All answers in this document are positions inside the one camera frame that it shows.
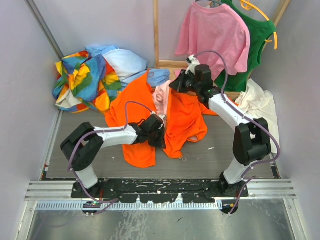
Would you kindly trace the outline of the orange zip jacket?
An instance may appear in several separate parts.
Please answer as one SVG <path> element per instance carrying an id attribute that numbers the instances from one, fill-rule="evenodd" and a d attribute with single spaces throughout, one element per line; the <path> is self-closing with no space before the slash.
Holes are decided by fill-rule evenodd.
<path id="1" fill-rule="evenodd" d="M 218 116 L 195 95 L 171 89 L 170 80 L 152 88 L 149 71 L 140 73 L 111 103 L 105 113 L 109 127 L 135 129 L 133 143 L 123 143 L 124 160 L 138 168 L 156 165 L 156 148 L 172 159 L 183 157 L 186 142 L 204 139 L 208 127 L 204 115 Z"/>

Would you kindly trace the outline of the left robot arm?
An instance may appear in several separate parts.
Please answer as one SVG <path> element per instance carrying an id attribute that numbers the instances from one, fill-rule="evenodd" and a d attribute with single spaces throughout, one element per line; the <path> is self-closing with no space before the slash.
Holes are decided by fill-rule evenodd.
<path id="1" fill-rule="evenodd" d="M 166 116 L 152 113 L 140 122 L 120 127 L 94 127 L 82 123 L 61 144 L 60 149 L 69 162 L 68 170 L 78 179 L 75 192 L 95 198 L 103 188 L 93 168 L 93 161 L 101 149 L 118 145 L 129 147 L 165 147 Z"/>

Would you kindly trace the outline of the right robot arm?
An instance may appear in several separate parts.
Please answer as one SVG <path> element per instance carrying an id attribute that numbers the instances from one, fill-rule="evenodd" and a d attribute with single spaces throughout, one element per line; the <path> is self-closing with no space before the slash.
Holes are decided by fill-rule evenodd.
<path id="1" fill-rule="evenodd" d="M 182 70 L 169 86 L 179 93 L 195 93 L 200 103 L 218 114 L 233 130 L 234 159 L 218 181 L 220 193 L 231 197 L 250 168 L 271 153 L 268 122 L 264 118 L 246 117 L 222 89 L 213 85 L 208 65 L 197 65 L 194 73 Z"/>

